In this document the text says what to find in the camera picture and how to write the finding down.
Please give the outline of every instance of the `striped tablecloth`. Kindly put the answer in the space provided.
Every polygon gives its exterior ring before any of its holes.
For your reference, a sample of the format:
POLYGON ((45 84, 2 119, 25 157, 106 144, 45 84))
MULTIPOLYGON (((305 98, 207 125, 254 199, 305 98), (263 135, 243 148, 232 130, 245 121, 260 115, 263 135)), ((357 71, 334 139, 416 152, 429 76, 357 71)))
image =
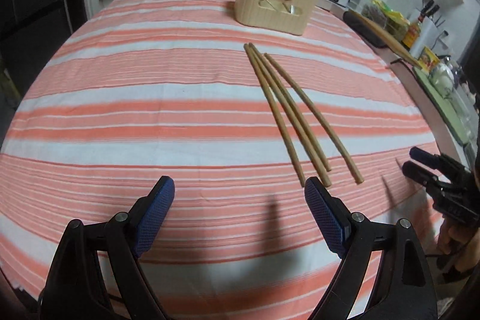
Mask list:
MULTIPOLYGON (((37 297, 69 220, 107 221, 169 175, 176 197, 141 259, 169 314, 308 317, 339 260, 305 203, 243 51, 249 41, 316 102, 362 172, 357 186, 291 91, 330 158, 331 194, 376 221, 409 217, 422 240, 433 237, 440 216, 399 165, 411 146, 437 152, 436 144, 384 62, 321 9, 296 37, 238 24, 233 2, 114 0, 47 64, 0 154, 0 260, 14 286, 37 297)), ((286 123, 305 176, 315 175, 286 123)), ((366 304, 379 256, 354 313, 366 304)))

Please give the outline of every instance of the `blue gripper pad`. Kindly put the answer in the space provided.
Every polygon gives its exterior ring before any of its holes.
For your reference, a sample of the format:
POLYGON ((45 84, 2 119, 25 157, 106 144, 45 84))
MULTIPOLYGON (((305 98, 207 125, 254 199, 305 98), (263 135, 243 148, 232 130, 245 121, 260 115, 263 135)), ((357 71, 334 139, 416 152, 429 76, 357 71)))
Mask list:
POLYGON ((330 251, 340 259, 346 255, 345 241, 349 238, 351 225, 348 218, 335 204, 335 200, 318 178, 305 182, 305 201, 313 215, 330 251))
POLYGON ((141 257, 144 252, 147 252, 152 247, 153 241, 162 226, 174 197, 175 184, 173 179, 168 178, 155 195, 152 203, 136 227, 136 241, 133 245, 132 252, 137 258, 141 257))

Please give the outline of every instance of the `metal screw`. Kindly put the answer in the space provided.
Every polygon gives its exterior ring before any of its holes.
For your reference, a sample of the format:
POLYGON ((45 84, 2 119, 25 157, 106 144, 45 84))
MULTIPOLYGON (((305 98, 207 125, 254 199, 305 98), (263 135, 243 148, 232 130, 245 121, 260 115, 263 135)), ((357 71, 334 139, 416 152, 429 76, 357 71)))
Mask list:
POLYGON ((400 225, 404 228, 410 228, 412 226, 412 223, 407 219, 401 219, 400 225))
POLYGON ((80 225, 80 220, 79 219, 71 220, 68 223, 68 225, 70 228, 77 228, 80 225))
POLYGON ((128 213, 125 211, 121 211, 115 215, 115 219, 119 222, 125 221, 128 218, 128 213))
POLYGON ((354 219, 357 223, 361 223, 365 219, 365 216, 359 211, 355 211, 352 213, 352 219, 354 219))

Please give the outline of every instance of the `wooden cutting board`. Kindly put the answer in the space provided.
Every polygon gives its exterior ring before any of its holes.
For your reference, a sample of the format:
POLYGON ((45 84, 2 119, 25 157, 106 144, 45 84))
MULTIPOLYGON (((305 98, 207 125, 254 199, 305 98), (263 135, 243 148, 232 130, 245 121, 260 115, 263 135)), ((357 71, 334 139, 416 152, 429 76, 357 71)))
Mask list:
POLYGON ((388 47, 398 56, 400 56, 402 59, 404 59, 406 62, 410 63, 414 67, 417 67, 419 69, 422 69, 422 66, 418 62, 417 59, 415 59, 409 51, 407 51, 402 44, 400 44, 390 33, 385 31, 380 25, 376 24, 373 21, 370 21, 368 18, 364 17, 362 14, 357 13, 356 11, 352 12, 355 13, 360 19, 362 19, 371 29, 378 35, 380 38, 385 42, 385 44, 388 45, 388 47))

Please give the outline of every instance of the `red and white striped tablecloth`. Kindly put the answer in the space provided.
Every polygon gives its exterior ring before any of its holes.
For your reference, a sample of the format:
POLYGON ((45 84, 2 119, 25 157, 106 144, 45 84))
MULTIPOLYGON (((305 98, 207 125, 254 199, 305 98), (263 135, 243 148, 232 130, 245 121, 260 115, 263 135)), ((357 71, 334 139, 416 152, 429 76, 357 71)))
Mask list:
MULTIPOLYGON (((107 221, 169 175, 176 197, 141 259, 166 311, 308 317, 339 261, 305 203, 243 51, 249 41, 301 85, 363 174, 357 186, 291 91, 332 164, 331 194, 376 221, 409 217, 421 239, 433 237, 439 216, 399 164, 414 145, 437 152, 435 140, 384 62, 319 8, 297 37, 238 24, 234 1, 114 0, 47 64, 0 154, 0 262, 14 286, 37 297, 68 221, 107 221)), ((305 176, 315 175, 286 123, 305 176)), ((103 257, 102 265, 115 292, 103 257)))

